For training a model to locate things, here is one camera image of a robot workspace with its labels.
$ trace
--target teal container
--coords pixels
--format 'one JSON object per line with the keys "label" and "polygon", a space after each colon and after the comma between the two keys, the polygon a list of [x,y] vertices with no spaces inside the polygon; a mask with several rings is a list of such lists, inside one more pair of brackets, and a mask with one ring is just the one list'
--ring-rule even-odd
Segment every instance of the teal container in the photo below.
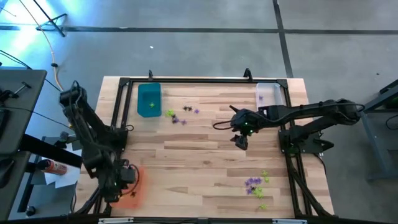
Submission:
{"label": "teal container", "polygon": [[162,91],[160,83],[139,85],[137,104],[138,114],[145,118],[162,115]]}

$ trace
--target white container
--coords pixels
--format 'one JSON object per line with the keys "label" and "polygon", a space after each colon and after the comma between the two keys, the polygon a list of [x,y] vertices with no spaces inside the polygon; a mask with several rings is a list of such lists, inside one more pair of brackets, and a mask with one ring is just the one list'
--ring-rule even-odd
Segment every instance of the white container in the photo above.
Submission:
{"label": "white container", "polygon": [[283,105],[282,92],[278,83],[257,83],[256,105],[261,106]]}

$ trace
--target wooden table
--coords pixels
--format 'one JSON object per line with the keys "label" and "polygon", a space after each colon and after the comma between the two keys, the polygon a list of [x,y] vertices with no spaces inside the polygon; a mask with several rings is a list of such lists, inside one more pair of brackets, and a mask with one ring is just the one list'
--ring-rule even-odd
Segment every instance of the wooden table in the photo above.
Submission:
{"label": "wooden table", "polygon": [[[97,115],[110,124],[120,77],[104,77],[96,108]],[[303,79],[288,79],[292,106],[307,104]],[[133,86],[127,124],[129,133],[123,158],[143,166],[148,180],[146,199],[135,210],[113,208],[112,216],[134,217],[225,217],[290,218],[294,216],[284,156],[277,140],[278,128],[262,129],[249,139],[242,151],[229,139],[231,130],[217,131],[212,124],[229,120],[234,112],[228,107],[256,111],[256,84],[161,83],[162,116],[143,118],[137,113],[137,91]],[[184,105],[198,108],[198,114],[186,112]],[[173,109],[185,126],[172,124],[164,116]],[[305,124],[310,119],[296,121]],[[313,155],[304,154],[303,164],[308,188],[324,208],[333,213],[323,166]],[[245,180],[269,173],[262,183],[264,198],[246,195]],[[76,188],[79,209],[97,186],[84,170]],[[303,209],[302,193],[298,199]],[[259,209],[264,203],[266,210]]]}

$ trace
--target concrete floor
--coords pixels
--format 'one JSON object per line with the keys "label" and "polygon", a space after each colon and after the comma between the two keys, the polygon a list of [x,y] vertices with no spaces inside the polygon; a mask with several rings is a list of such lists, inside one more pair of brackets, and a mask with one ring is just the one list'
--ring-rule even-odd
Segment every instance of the concrete floor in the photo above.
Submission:
{"label": "concrete floor", "polygon": [[[25,1],[39,19],[41,13]],[[66,12],[70,26],[96,27],[215,27],[275,29],[272,0],[69,0],[38,1],[50,16]],[[398,2],[384,0],[279,0],[286,29],[398,29]],[[0,25],[31,24],[16,0],[0,12]],[[278,34],[100,33],[69,32],[66,38],[47,33],[60,64],[60,81],[68,88],[78,80],[96,106],[104,75],[240,77],[246,67],[256,77],[286,77]],[[32,68],[49,71],[51,55],[40,32],[32,26],[0,31],[0,49]],[[396,35],[286,35],[295,78],[304,78],[311,103],[347,98],[366,103],[397,79]],[[16,64],[1,58],[5,66]],[[44,85],[36,112],[67,123],[58,95]],[[375,121],[382,124],[384,120]],[[56,136],[61,126],[33,115],[27,133]],[[344,218],[398,222],[398,181],[367,182],[376,171],[363,125],[335,126],[324,139],[335,143],[325,153],[327,178],[335,213]],[[68,212],[73,188],[37,186],[30,205],[35,217]],[[23,218],[14,205],[10,219]]]}

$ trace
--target wood grain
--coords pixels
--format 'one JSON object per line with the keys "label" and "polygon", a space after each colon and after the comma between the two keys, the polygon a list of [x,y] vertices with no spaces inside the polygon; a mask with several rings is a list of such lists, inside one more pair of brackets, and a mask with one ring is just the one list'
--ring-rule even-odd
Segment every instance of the wood grain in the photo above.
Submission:
{"label": "wood grain", "polygon": [[[119,77],[104,77],[96,113],[111,122]],[[288,79],[292,104],[308,103],[304,81]],[[162,114],[173,109],[187,125],[172,124],[164,115],[143,118],[137,113],[138,85],[135,83],[127,124],[129,133],[123,158],[146,170],[146,199],[135,210],[114,208],[113,216],[135,217],[233,217],[290,218],[294,213],[290,197],[286,163],[279,152],[278,128],[263,129],[249,138],[249,148],[242,151],[229,141],[230,130],[218,131],[212,124],[227,121],[234,114],[228,107],[256,110],[254,84],[161,83]],[[272,93],[264,96],[272,101]],[[184,105],[198,108],[198,114],[186,112]],[[124,106],[122,100],[118,116]],[[302,119],[305,124],[311,119]],[[326,210],[333,213],[323,166],[312,155],[303,155],[308,187]],[[269,183],[262,183],[264,198],[246,195],[244,181],[269,173]],[[77,185],[76,209],[82,206],[96,187],[82,169]],[[300,206],[303,198],[298,188]],[[260,204],[267,210],[260,210]]]}

